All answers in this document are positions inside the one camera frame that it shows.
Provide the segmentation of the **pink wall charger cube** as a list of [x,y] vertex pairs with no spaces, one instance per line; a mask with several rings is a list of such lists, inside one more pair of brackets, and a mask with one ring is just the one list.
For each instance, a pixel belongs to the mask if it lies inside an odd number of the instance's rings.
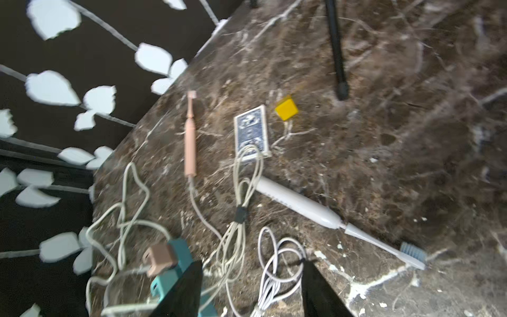
[[156,244],[149,247],[142,257],[143,263],[149,267],[147,277],[172,269],[178,264],[178,256],[171,244]]

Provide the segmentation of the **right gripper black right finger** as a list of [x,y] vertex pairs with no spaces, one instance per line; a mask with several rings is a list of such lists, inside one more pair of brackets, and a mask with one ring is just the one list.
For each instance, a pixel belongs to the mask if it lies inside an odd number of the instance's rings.
[[353,317],[313,262],[303,261],[301,279],[305,317]]

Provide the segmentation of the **pink electric toothbrush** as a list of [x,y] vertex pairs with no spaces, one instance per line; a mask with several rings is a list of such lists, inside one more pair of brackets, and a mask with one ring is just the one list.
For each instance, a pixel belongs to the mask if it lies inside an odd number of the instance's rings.
[[185,123],[184,173],[187,177],[197,175],[196,167],[196,127],[194,121],[193,101],[197,98],[196,91],[187,92],[187,116]]

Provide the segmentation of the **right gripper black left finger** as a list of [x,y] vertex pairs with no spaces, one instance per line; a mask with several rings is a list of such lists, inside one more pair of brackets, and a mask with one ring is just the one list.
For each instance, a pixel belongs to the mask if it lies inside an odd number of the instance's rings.
[[194,261],[149,316],[197,317],[202,281],[202,261]]

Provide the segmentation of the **white electric toothbrush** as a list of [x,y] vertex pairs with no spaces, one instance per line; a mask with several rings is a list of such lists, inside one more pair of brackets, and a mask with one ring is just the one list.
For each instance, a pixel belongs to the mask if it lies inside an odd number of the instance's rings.
[[264,176],[261,177],[257,183],[256,190],[323,227],[329,229],[343,229],[346,235],[375,245],[414,268],[421,270],[426,268],[426,252],[413,244],[403,242],[398,249],[391,247],[360,230],[353,224],[345,223],[338,214],[334,213],[329,208],[285,186],[273,182]]

